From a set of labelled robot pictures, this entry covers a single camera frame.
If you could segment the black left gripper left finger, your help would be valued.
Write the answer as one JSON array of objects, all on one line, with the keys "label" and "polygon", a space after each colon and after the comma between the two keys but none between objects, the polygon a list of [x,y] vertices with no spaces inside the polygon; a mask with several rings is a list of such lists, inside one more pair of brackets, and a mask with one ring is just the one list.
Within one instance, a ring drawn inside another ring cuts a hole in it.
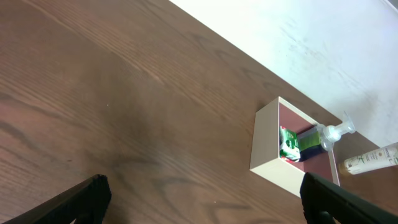
[{"label": "black left gripper left finger", "polygon": [[108,178],[96,174],[4,224],[102,224],[110,201]]}]

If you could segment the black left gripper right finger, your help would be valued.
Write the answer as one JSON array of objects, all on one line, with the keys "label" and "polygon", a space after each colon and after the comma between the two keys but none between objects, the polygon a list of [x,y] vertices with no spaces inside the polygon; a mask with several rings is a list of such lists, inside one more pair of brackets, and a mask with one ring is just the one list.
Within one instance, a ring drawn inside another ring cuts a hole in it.
[{"label": "black left gripper right finger", "polygon": [[397,216],[369,203],[312,172],[300,187],[307,223],[397,224]]}]

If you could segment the green soap bar package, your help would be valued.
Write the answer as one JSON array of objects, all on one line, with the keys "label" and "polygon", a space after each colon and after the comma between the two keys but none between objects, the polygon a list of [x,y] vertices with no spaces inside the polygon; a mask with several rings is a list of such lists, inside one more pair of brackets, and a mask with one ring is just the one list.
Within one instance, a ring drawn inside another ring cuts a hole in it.
[{"label": "green soap bar package", "polygon": [[301,158],[296,133],[283,126],[279,127],[279,157],[289,163],[298,162]]}]

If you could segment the clear foam pump bottle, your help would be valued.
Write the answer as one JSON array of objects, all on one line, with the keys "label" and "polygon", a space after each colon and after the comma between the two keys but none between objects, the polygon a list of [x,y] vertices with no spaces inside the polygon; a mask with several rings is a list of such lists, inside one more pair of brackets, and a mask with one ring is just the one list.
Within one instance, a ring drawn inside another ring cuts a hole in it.
[{"label": "clear foam pump bottle", "polygon": [[354,123],[347,113],[344,114],[343,122],[337,126],[315,125],[297,136],[300,149],[299,161],[303,162],[324,152],[330,152],[342,135],[355,132]]}]

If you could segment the white lotion tube with leaves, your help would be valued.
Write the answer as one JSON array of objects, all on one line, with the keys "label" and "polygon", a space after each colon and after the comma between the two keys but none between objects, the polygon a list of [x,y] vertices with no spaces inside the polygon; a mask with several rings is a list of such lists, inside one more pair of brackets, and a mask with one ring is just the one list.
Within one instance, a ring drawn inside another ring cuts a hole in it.
[{"label": "white lotion tube with leaves", "polygon": [[346,159],[338,165],[341,175],[357,175],[397,165],[397,143]]}]

